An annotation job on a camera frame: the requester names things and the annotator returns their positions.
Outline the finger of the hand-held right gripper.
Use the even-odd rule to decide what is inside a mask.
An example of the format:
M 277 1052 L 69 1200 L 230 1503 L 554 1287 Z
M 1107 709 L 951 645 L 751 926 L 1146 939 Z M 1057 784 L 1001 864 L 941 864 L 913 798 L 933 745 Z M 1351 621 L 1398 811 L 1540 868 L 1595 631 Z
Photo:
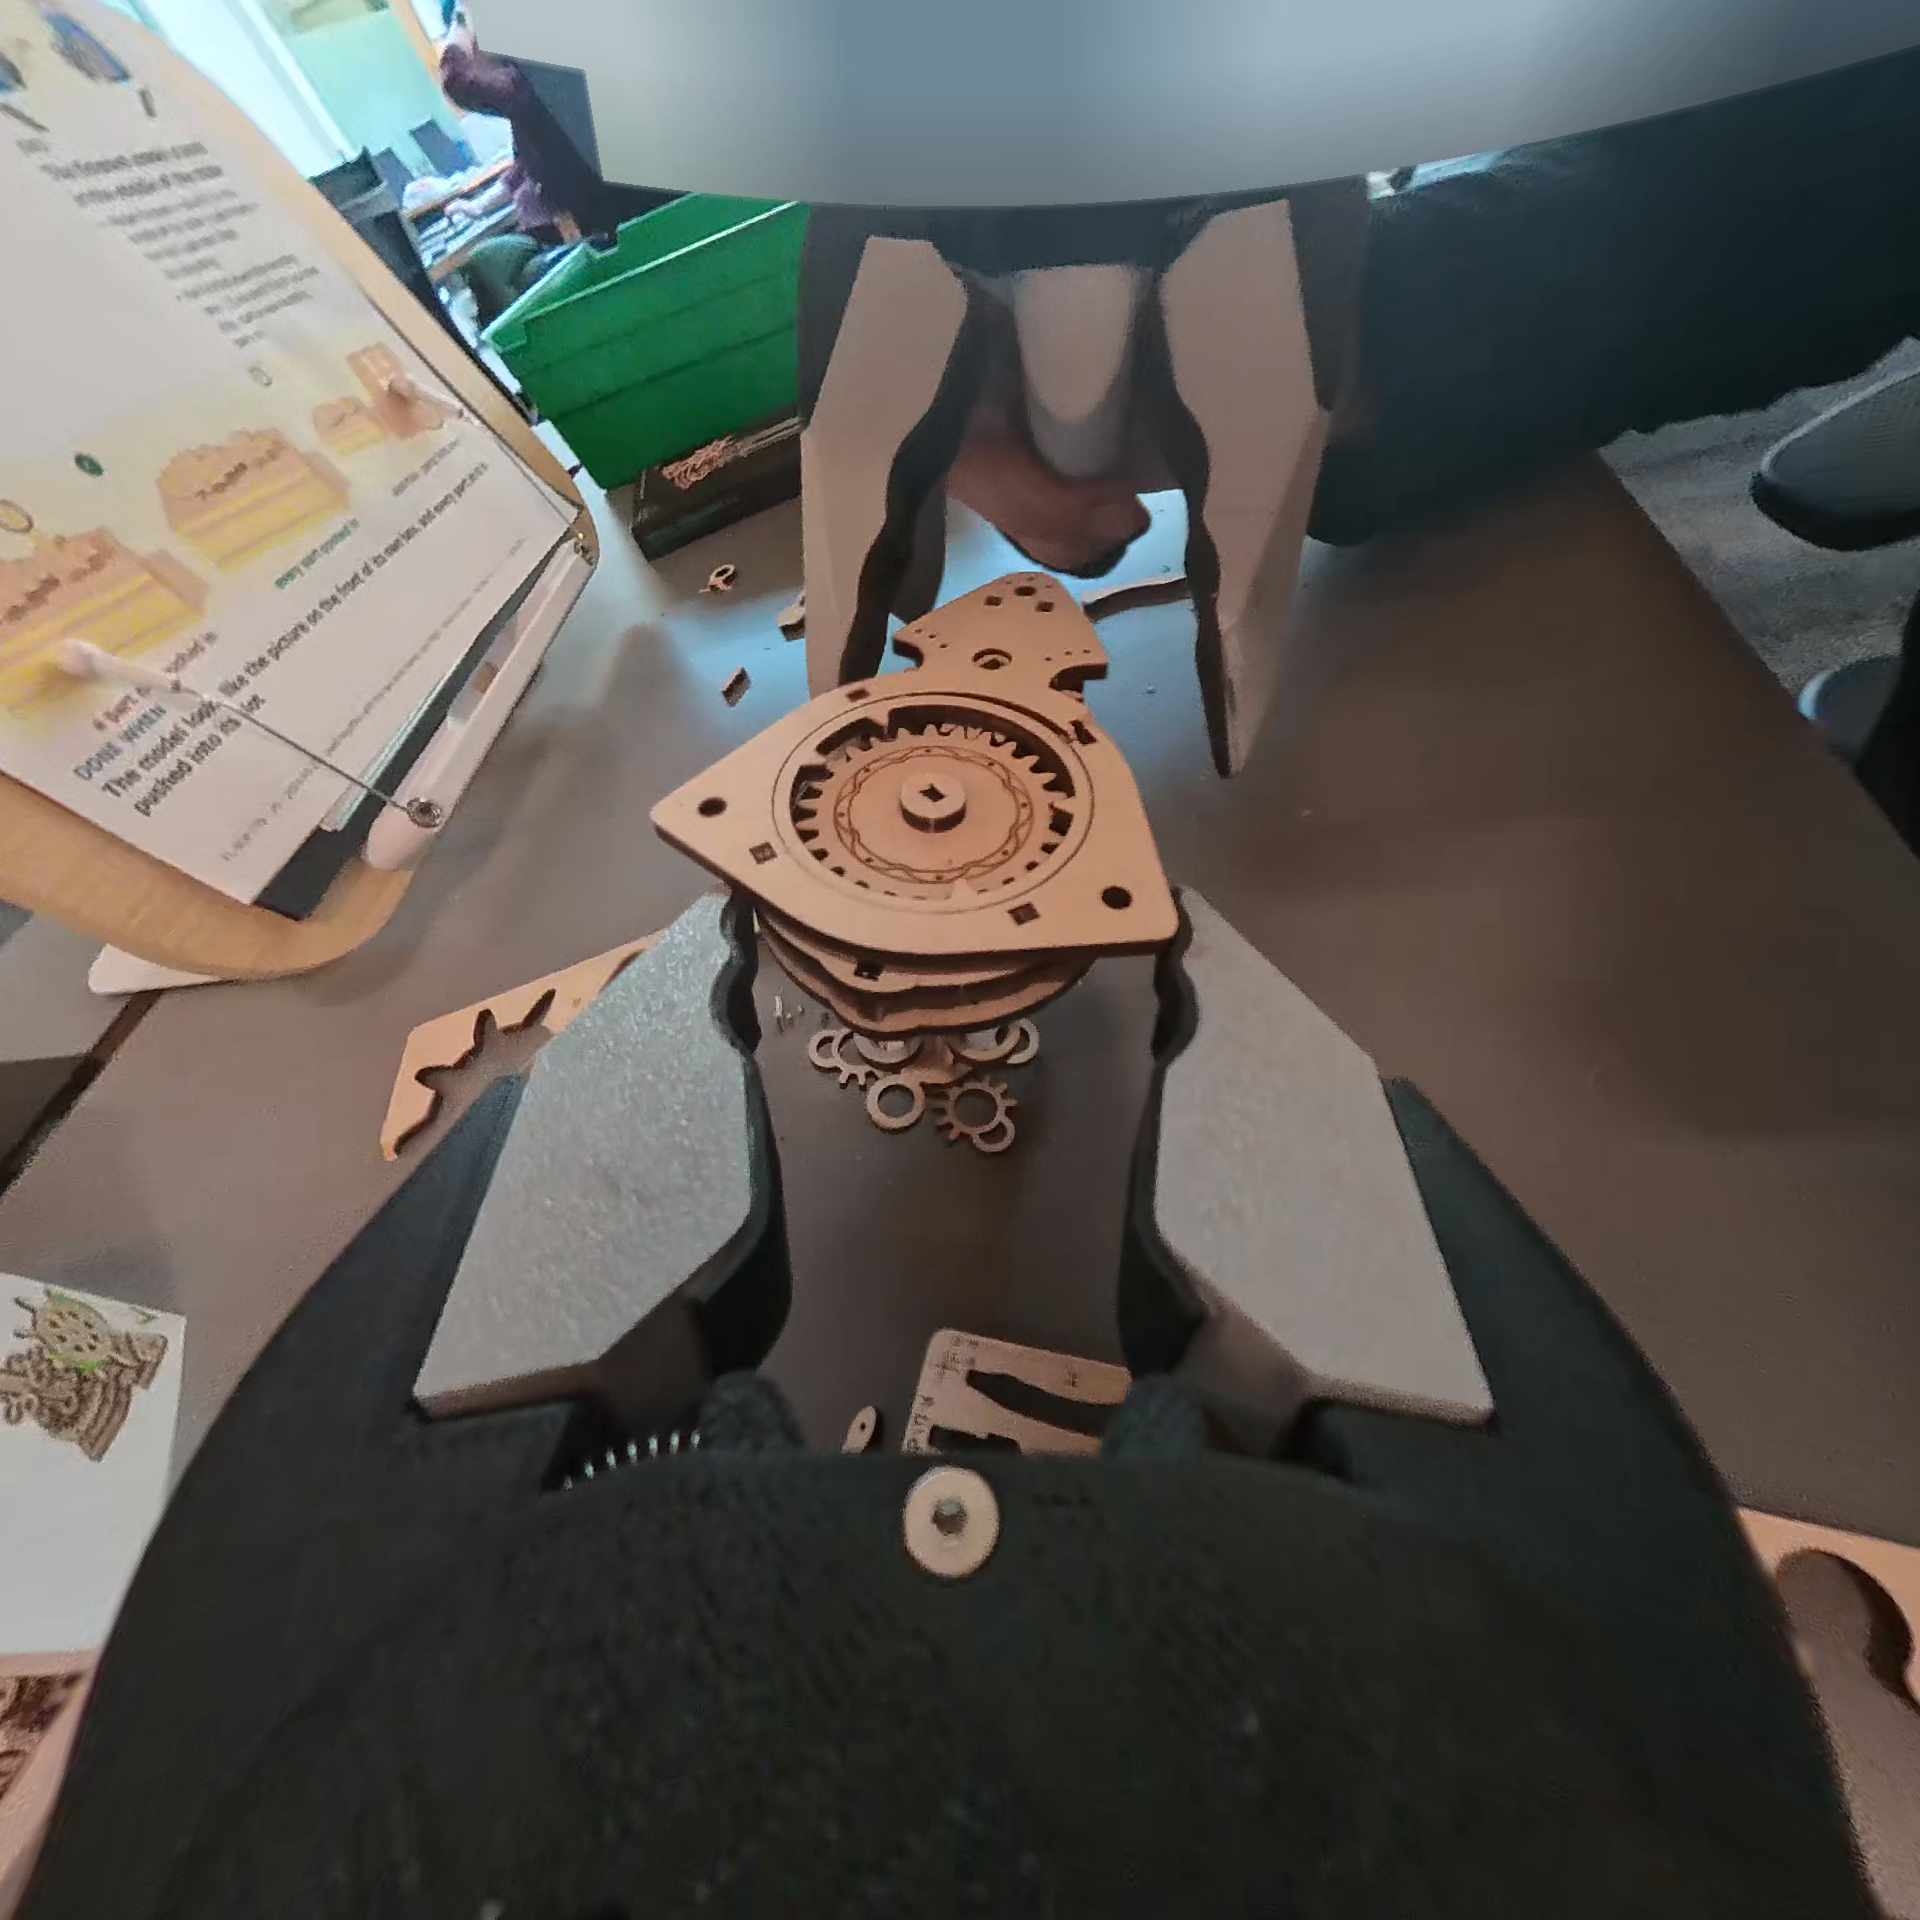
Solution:
M 1291 199 L 1211 211 L 1158 276 L 1157 325 L 1157 437 L 1186 508 L 1207 742 L 1236 777 L 1278 697 L 1331 421 Z
M 817 699 L 878 668 L 922 515 L 901 459 L 938 405 L 966 318 L 969 295 L 930 243 L 867 243 L 801 431 L 807 692 Z

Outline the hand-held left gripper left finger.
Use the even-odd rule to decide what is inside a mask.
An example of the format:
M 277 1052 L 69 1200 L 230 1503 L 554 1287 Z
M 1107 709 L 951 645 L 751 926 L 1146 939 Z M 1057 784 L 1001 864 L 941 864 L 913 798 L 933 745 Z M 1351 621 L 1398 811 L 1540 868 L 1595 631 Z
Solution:
M 524 1075 L 428 1341 L 431 1417 L 690 1420 L 775 1347 L 787 1235 L 751 915 L 703 894 Z

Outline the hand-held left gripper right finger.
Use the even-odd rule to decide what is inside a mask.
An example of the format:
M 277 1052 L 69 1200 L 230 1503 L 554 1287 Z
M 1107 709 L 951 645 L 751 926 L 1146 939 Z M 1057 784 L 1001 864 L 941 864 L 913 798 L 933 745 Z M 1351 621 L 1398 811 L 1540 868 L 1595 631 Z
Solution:
M 1489 1423 L 1493 1388 L 1363 1044 L 1199 892 L 1173 894 L 1121 1228 L 1117 1335 L 1242 1423 Z

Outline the wooden gear model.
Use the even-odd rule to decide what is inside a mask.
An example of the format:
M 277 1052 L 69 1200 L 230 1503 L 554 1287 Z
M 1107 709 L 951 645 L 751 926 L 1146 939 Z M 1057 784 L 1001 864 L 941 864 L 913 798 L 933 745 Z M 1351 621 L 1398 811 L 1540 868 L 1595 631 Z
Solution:
M 1035 1014 L 1095 963 L 1166 948 L 1179 908 L 1137 777 L 1098 725 L 1098 624 L 1042 572 L 894 637 L 901 668 L 779 718 L 668 790 L 651 828 L 719 879 L 827 1022 L 818 1072 L 876 1128 L 989 1157 Z

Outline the wooden parts sheet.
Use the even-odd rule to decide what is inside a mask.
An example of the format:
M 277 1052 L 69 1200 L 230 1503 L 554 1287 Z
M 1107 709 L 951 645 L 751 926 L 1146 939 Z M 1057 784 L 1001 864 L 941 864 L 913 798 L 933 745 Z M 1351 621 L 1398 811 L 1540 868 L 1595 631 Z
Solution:
M 1739 1509 L 1745 1536 L 1780 1584 L 1802 1560 L 1845 1567 L 1845 1639 L 1861 1668 L 1905 1708 L 1917 1705 L 1917 1547 L 1842 1526 Z

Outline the person's right forearm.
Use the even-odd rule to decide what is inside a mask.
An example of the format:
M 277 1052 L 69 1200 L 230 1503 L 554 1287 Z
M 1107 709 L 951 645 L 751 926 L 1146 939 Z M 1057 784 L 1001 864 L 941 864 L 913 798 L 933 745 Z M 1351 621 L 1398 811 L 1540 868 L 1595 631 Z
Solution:
M 1623 433 L 1766 409 L 1915 334 L 1915 110 L 1694 112 L 1391 197 L 1359 289 L 1359 422 L 1310 536 L 1465 512 Z

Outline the black model box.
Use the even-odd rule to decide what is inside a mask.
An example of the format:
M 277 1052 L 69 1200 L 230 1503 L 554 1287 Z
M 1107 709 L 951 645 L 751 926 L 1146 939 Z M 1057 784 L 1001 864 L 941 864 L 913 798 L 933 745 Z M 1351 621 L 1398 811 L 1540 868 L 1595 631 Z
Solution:
M 630 485 L 630 540 L 641 556 L 665 560 L 795 497 L 801 431 L 801 415 L 775 415 L 644 469 Z

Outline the person's right hand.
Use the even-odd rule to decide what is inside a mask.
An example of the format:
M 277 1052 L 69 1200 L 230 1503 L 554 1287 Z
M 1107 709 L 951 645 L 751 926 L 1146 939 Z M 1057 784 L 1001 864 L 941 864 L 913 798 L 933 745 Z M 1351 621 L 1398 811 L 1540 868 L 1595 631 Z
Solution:
M 995 396 L 975 403 L 947 485 L 954 501 L 1052 573 L 1098 579 L 1151 526 L 1139 493 L 1053 471 L 1021 412 Z

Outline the green plastic bin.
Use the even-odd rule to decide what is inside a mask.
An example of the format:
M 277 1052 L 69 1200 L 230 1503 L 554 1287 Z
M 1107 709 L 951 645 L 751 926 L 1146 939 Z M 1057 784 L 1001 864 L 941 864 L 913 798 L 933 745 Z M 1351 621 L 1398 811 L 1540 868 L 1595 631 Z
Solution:
M 810 208 L 685 193 L 589 243 L 484 340 L 597 486 L 626 486 L 801 403 Z

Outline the jagged wooden sheet strip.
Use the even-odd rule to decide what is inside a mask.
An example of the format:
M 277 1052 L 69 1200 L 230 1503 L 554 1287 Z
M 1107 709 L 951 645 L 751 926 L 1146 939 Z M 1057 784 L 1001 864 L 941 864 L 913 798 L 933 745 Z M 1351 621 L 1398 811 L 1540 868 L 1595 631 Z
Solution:
M 380 1157 L 396 1164 L 402 1149 L 441 1113 L 441 1077 L 465 1072 L 489 1039 L 534 1033 L 534 1043 L 546 1044 L 557 1038 L 658 939 L 658 931 L 644 932 L 581 963 L 417 1024 L 401 1049 L 388 1109 L 377 1128 Z

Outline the instruction sheet on wooden stand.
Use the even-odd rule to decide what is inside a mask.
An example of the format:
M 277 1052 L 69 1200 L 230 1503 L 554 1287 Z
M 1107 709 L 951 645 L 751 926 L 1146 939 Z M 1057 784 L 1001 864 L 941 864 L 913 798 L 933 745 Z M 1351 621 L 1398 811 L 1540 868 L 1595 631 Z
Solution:
M 249 158 L 277 153 L 191 62 L 132 22 L 143 41 L 162 48 L 164 78 Z M 561 493 L 574 519 L 555 553 L 483 636 L 455 691 L 431 702 L 423 725 L 390 758 L 388 775 L 353 777 L 346 817 L 324 828 L 258 903 L 217 894 L 4 775 L 7 903 L 50 916 L 149 969 L 214 981 L 319 969 L 388 920 L 417 867 L 447 832 L 597 563 L 587 508 L 518 406 L 348 220 L 281 160 L 298 179 L 290 193 L 298 220 L 332 247 L 375 305 L 534 478 Z

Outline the folded instruction leaflet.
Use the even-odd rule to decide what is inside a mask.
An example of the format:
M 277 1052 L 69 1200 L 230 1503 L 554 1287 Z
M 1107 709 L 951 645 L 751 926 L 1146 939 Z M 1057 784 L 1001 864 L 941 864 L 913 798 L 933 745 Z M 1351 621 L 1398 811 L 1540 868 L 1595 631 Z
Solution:
M 2 1795 L 79 1695 L 171 1480 L 185 1320 L 2 1278 Z

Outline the printed instruction sheets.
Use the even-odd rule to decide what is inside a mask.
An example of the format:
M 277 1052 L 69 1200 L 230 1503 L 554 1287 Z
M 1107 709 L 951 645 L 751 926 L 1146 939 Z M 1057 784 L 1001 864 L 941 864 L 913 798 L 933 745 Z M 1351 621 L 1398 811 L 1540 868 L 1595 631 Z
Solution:
M 4 775 L 253 904 L 574 512 L 100 5 L 4 5 Z

